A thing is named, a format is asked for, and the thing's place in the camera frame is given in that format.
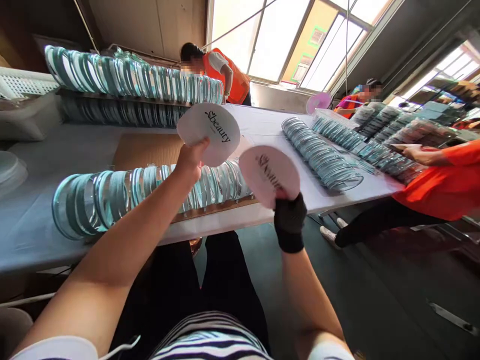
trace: wristband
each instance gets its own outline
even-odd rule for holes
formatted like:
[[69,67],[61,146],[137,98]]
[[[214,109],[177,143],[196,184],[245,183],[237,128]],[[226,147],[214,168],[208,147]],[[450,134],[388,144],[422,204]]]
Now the wristband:
[[296,254],[304,249],[304,241],[302,233],[290,234],[279,228],[276,228],[276,236],[278,238],[278,245],[284,253]]

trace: leg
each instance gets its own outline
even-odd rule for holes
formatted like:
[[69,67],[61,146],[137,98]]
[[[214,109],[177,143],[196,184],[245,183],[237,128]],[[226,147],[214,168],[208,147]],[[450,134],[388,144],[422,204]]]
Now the leg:
[[250,280],[239,236],[235,231],[206,239],[206,271],[201,287],[209,310],[232,314],[270,352],[264,309]]
[[250,91],[248,92],[248,94],[245,97],[245,100],[243,100],[241,104],[246,106],[252,106],[252,98],[250,96]]
[[403,206],[389,197],[380,204],[362,212],[348,226],[341,228],[335,244],[344,248],[380,234],[384,230],[417,225],[441,224],[445,220],[422,214]]
[[110,349],[141,335],[122,359],[145,359],[183,318],[206,310],[188,241],[159,246],[128,294]]

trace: table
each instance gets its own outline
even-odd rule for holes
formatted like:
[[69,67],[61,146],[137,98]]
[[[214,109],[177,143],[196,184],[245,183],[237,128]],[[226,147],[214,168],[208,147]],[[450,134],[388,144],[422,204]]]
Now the table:
[[[310,125],[313,120],[310,115],[231,104],[224,107],[234,115],[241,133],[251,144],[274,146],[293,160],[309,213],[386,197],[403,188],[387,175],[364,173],[359,186],[342,194],[331,193],[314,178],[282,133],[283,120],[298,116]],[[0,199],[0,274],[69,265],[85,255],[89,244],[68,240],[56,229],[52,197],[60,181],[68,175],[108,169],[120,136],[126,132],[171,134],[175,130],[63,124],[52,129],[44,141],[18,143],[10,149],[26,163],[28,178]],[[242,206],[172,224],[162,244],[268,223],[273,218],[273,211],[259,203]]]

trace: sleeve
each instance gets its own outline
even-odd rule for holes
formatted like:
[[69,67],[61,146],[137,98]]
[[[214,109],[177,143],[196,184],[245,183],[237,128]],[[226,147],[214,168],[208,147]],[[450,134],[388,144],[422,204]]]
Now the sleeve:
[[452,146],[441,152],[456,166],[480,164],[480,139]]
[[333,341],[322,341],[315,345],[308,357],[308,360],[355,360],[339,343]]
[[352,97],[351,96],[345,96],[341,101],[340,103],[335,107],[336,108],[342,108],[342,109],[346,109],[347,106],[348,106],[348,103],[349,101],[352,100]]
[[210,63],[210,66],[218,72],[220,72],[223,65],[229,65],[229,62],[222,55],[215,51],[212,51],[210,54],[208,54],[208,62]]
[[10,360],[97,360],[95,346],[82,337],[56,336],[36,342],[14,355]]

